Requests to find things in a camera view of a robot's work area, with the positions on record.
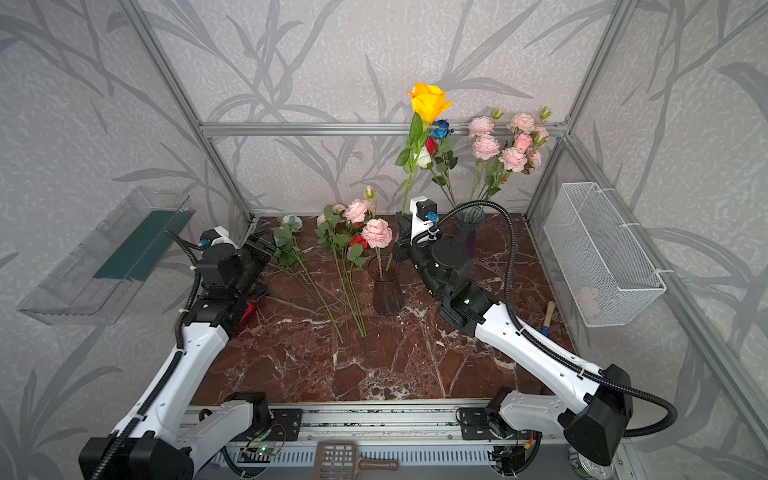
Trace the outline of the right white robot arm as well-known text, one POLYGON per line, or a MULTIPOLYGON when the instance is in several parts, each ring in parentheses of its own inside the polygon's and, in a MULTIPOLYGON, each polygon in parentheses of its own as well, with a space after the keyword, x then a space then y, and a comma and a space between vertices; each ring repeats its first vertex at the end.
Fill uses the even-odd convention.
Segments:
POLYGON ((516 315, 511 298, 517 253, 513 226, 508 228, 504 297, 498 299, 472 280, 472 258, 441 227, 474 206, 510 217, 503 207, 485 200, 439 215, 433 200, 411 199, 406 213, 397 217, 395 256, 414 266, 443 320, 505 354, 549 389, 547 395, 500 390, 486 407, 492 431, 499 437, 518 431, 557 434, 582 459, 609 467, 623 439, 670 428, 678 417, 670 401, 632 387, 628 373, 615 364, 601 368, 560 347, 516 315))

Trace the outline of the blue rose stem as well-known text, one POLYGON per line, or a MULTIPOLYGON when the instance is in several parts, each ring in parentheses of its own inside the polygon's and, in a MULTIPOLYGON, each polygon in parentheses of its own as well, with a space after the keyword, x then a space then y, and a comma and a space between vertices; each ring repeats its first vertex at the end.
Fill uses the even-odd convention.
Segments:
POLYGON ((442 139, 452 132, 450 124, 446 120, 436 120, 430 124, 429 136, 434 139, 442 139))

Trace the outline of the pink rose bud stem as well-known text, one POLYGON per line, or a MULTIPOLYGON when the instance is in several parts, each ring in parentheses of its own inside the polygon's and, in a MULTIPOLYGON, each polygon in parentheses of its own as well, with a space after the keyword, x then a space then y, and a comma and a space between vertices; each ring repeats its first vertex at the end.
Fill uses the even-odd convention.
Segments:
POLYGON ((520 133, 515 137, 514 148, 522 153, 526 153, 533 145, 533 139, 529 134, 520 133))

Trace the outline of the white pink-edged rose stem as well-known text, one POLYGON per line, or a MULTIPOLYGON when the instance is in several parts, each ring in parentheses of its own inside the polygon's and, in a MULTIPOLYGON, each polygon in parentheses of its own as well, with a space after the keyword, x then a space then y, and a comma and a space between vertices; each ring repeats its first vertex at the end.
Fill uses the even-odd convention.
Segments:
POLYGON ((547 120, 552 115, 548 107, 543 107, 537 116, 527 113, 515 114, 507 123, 507 129, 513 134, 529 135, 536 142, 545 142, 549 138, 547 120))

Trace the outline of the dark red glass vase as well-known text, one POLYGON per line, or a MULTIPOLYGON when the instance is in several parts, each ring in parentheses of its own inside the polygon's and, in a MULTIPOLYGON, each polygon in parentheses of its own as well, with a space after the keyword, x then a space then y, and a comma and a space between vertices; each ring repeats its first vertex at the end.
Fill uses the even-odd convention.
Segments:
POLYGON ((386 269, 386 265, 382 264, 382 270, 379 270, 378 260, 371 258, 368 262, 367 271, 373 281, 372 304, 374 310, 385 317, 399 315, 405 300, 397 265, 392 264, 389 269, 386 269))

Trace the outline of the orange rose stem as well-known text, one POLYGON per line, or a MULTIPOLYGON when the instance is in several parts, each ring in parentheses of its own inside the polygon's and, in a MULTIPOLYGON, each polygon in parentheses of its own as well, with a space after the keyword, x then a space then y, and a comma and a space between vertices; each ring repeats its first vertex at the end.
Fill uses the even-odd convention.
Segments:
POLYGON ((406 146, 399 153, 396 165, 401 167, 406 177, 397 192, 402 193, 401 213, 405 214, 408 199, 416 176, 418 165, 428 134, 435 129, 432 123, 445 112, 452 102, 446 99, 445 92, 437 85, 417 83, 409 92, 413 115, 408 129, 406 146))

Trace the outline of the light pink rose stem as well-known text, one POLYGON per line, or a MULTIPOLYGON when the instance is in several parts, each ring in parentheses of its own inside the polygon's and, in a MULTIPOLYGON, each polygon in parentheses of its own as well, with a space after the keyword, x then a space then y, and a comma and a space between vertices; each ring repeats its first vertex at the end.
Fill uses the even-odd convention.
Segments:
POLYGON ((345 226, 348 228, 348 259, 359 264, 363 252, 372 250, 376 258, 378 278, 384 279, 384 273, 390 269, 391 261, 384 262, 383 250, 393 241, 393 231, 389 223, 378 216, 376 190, 365 186, 363 197, 353 200, 342 212, 345 226))

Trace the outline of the pale blue flower stem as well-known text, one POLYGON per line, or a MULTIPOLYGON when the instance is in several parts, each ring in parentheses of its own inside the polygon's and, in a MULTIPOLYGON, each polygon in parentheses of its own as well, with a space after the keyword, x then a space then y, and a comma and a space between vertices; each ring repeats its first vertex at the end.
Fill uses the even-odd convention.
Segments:
POLYGON ((311 278, 305 255, 300 247, 298 236, 303 231, 303 221, 296 215, 281 216, 279 225, 271 227, 270 231, 276 245, 271 263, 298 279, 307 293, 319 304, 339 342, 344 343, 345 338, 338 322, 317 283, 311 278))

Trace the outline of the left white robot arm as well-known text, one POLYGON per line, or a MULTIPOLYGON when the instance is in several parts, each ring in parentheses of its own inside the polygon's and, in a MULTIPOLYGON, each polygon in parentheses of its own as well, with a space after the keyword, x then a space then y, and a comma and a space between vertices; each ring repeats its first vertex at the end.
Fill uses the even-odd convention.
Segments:
POLYGON ((181 423, 207 370, 266 294, 260 276, 276 252, 273 235, 256 231, 238 245, 215 227, 196 248, 177 243, 192 261, 194 282, 174 327, 174 349, 113 431, 83 447, 78 461, 86 479, 191 479, 236 437, 271 428, 261 392, 229 395, 188 430, 181 423))

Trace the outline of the red rose stem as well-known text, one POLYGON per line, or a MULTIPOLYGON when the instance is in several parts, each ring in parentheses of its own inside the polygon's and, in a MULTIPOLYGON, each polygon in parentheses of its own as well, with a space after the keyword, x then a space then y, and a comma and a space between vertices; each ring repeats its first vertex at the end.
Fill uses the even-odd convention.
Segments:
POLYGON ((434 155, 435 152, 437 151, 437 146, 436 146, 436 143, 435 143, 435 139, 433 137, 431 137, 431 136, 427 137, 424 146, 425 146, 425 148, 426 148, 426 150, 427 150, 429 155, 434 155))

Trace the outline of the pale pink peony stem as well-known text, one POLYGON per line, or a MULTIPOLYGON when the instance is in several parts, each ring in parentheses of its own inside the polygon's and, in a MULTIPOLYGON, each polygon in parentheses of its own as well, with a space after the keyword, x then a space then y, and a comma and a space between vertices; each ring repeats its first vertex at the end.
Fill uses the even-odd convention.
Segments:
POLYGON ((542 155, 538 149, 505 148, 499 155, 484 162, 481 170, 483 188, 479 199, 491 200, 513 174, 529 175, 538 169, 541 163, 542 155))
POLYGON ((470 190, 471 200, 482 196, 481 183, 485 178, 486 162, 496 157, 501 151, 499 141, 494 137, 494 131, 496 122, 502 117, 503 112, 496 108, 489 115, 474 117, 468 123, 468 135, 473 139, 472 153, 476 159, 470 190))

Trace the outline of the purple glass vase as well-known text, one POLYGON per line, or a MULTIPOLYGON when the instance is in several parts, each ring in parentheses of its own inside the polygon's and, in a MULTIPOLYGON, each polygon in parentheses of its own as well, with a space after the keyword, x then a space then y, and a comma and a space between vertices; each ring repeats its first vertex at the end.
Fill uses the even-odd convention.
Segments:
POLYGON ((462 209, 455 216, 455 237, 463 244, 466 253, 474 257, 477 234, 485 221, 485 212, 481 206, 462 209))

